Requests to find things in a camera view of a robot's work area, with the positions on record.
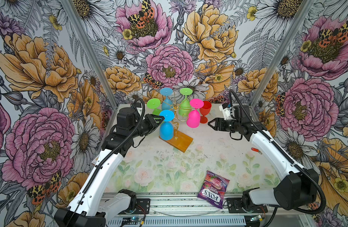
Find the blue front wine glass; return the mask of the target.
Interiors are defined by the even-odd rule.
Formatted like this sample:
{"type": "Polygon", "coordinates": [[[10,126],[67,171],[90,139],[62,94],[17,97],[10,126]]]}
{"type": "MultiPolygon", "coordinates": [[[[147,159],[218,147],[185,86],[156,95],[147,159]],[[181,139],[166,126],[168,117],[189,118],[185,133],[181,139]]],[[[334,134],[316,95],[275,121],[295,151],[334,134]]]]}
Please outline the blue front wine glass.
{"type": "Polygon", "coordinates": [[[175,114],[170,110],[163,110],[159,115],[164,117],[164,122],[161,124],[159,129],[159,136],[165,141],[171,140],[174,136],[174,127],[171,124],[171,121],[174,119],[175,114]]]}

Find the red wine glass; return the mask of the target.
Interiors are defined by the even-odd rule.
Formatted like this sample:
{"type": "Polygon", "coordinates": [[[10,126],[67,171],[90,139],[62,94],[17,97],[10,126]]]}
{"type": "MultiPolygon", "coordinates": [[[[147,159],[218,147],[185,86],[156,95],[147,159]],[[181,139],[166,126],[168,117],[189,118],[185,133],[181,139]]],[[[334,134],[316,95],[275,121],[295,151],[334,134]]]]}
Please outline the red wine glass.
{"type": "Polygon", "coordinates": [[[200,114],[201,114],[201,119],[200,123],[201,124],[206,124],[208,122],[207,115],[211,111],[212,104],[209,101],[203,101],[203,107],[200,108],[200,114]]]}

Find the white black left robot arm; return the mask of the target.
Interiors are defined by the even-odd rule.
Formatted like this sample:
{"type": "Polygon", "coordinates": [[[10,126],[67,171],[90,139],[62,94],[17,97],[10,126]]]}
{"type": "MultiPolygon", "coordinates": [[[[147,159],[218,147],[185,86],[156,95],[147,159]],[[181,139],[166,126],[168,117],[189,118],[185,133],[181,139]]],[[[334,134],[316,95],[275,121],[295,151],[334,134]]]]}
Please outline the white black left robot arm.
{"type": "Polygon", "coordinates": [[[121,190],[104,203],[101,198],[111,176],[123,161],[134,138],[154,132],[164,121],[163,116],[145,113],[145,107],[125,107],[119,110],[109,135],[91,173],[67,208],[59,208],[54,219],[60,227],[105,227],[123,211],[134,210],[136,194],[121,190]]]}

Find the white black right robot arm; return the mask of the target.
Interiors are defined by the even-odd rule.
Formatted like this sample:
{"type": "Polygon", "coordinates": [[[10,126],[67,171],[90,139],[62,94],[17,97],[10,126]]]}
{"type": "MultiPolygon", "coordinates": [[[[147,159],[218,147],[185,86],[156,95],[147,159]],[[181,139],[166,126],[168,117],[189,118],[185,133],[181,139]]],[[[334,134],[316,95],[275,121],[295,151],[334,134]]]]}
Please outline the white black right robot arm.
{"type": "Polygon", "coordinates": [[[279,207],[284,210],[297,210],[310,214],[301,207],[316,201],[322,190],[318,185],[318,174],[314,169],[305,167],[288,155],[275,141],[261,122],[253,121],[249,107],[222,104],[219,110],[223,117],[208,122],[215,131],[239,133],[249,141],[275,169],[279,184],[274,188],[254,188],[243,192],[241,203],[245,210],[259,205],[279,207]]]}

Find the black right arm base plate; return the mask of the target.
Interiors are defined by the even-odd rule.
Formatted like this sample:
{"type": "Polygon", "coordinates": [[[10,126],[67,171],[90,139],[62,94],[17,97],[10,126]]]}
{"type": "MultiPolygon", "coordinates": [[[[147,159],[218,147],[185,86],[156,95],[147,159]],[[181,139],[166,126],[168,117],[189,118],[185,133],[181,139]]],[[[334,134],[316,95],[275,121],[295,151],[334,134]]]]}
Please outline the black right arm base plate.
{"type": "Polygon", "coordinates": [[[249,205],[245,203],[241,198],[227,198],[224,202],[229,213],[261,213],[266,214],[268,209],[266,205],[249,205]]]}

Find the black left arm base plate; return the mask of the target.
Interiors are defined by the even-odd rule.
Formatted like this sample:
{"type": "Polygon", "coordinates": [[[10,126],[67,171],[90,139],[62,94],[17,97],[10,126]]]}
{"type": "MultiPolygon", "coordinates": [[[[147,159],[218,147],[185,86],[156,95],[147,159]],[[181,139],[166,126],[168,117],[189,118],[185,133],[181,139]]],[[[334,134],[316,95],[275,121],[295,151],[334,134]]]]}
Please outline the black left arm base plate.
{"type": "Polygon", "coordinates": [[[141,198],[136,200],[135,206],[120,212],[120,215],[144,215],[149,214],[151,199],[141,198]]]}

